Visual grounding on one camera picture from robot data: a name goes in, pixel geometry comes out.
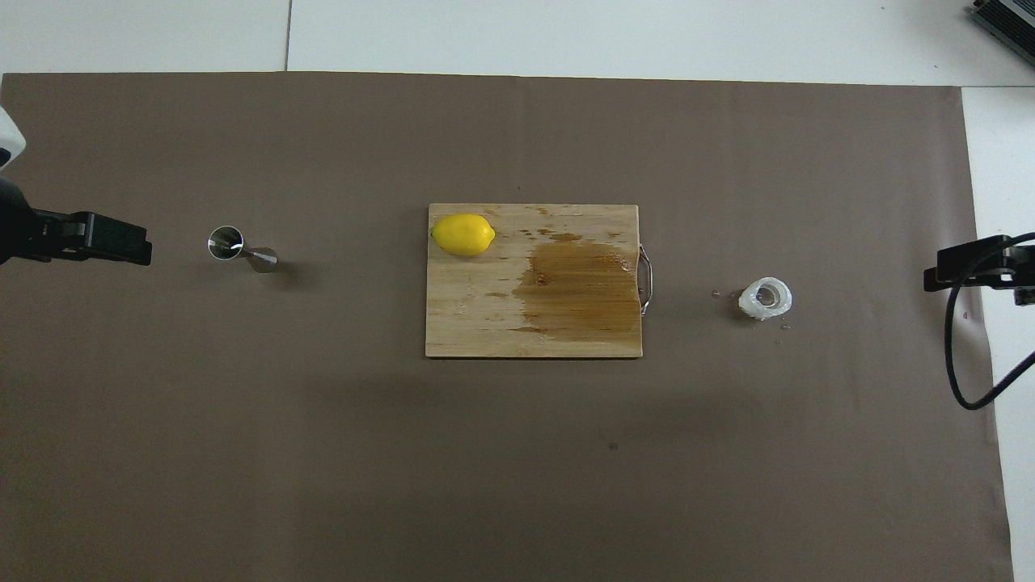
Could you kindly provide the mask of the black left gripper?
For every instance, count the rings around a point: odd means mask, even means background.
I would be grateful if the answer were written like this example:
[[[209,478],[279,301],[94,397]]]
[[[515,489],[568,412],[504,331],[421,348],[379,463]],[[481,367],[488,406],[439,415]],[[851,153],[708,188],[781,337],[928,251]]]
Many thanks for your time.
[[[30,244],[31,260],[36,262],[84,262],[89,256],[149,266],[153,255],[148,229],[86,211],[34,211],[21,188],[1,177],[1,264],[25,253]]]

